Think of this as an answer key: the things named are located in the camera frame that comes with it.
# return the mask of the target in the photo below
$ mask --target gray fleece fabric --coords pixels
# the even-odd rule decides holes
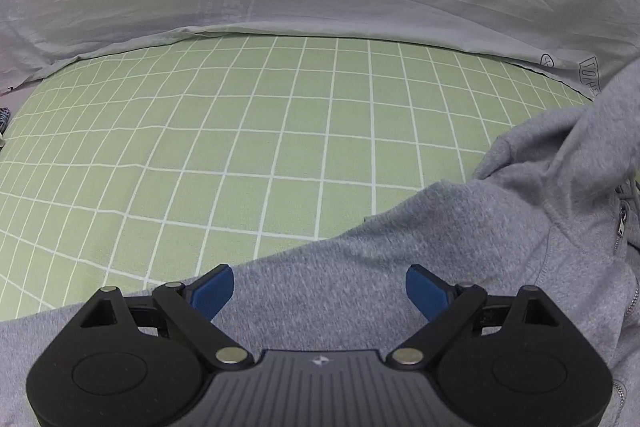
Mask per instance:
[[[639,166],[636,62],[592,107],[547,112],[499,138],[472,181],[436,183],[340,237],[235,267],[235,295],[214,323],[254,355],[271,347],[384,356],[425,324],[404,293],[412,263],[496,295],[536,284],[613,373],[601,426],[638,427],[640,227],[629,180]],[[1,426],[36,425],[27,371],[77,309],[0,323]]]

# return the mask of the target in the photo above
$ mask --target green grid fabric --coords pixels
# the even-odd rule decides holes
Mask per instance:
[[[361,39],[190,39],[75,63],[0,155],[0,319],[333,237],[586,100],[494,60]]]

